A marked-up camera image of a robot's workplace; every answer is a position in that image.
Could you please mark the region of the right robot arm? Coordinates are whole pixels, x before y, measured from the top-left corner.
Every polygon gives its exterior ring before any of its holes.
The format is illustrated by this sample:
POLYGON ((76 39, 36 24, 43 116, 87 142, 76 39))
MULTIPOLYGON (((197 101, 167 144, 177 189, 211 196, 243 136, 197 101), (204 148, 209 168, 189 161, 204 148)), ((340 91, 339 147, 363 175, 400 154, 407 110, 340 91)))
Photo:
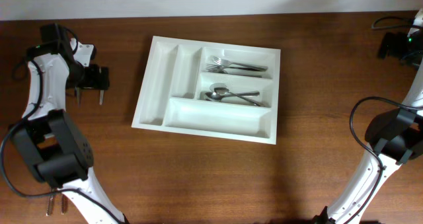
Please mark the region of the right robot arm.
POLYGON ((415 67, 417 74, 405 99, 382 101, 395 109, 377 115, 358 143, 364 155, 347 187, 324 207, 313 223, 359 223, 386 180, 408 161, 422 155, 422 31, 386 33, 378 57, 393 56, 415 67))

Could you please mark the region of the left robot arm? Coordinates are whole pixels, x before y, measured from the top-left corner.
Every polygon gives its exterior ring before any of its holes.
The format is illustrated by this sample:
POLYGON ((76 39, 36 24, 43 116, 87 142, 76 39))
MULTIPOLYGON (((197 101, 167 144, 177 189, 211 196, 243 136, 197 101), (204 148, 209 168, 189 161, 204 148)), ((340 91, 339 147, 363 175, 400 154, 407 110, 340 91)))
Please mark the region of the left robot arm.
POLYGON ((27 49, 22 64, 30 72, 30 92, 22 118, 13 124, 1 146, 16 147, 27 169, 50 191, 47 214, 54 198, 67 198, 87 223, 127 223, 98 181, 90 143, 66 112, 66 91, 104 93, 109 70, 93 60, 96 47, 84 44, 69 28, 57 23, 40 27, 41 44, 27 49))

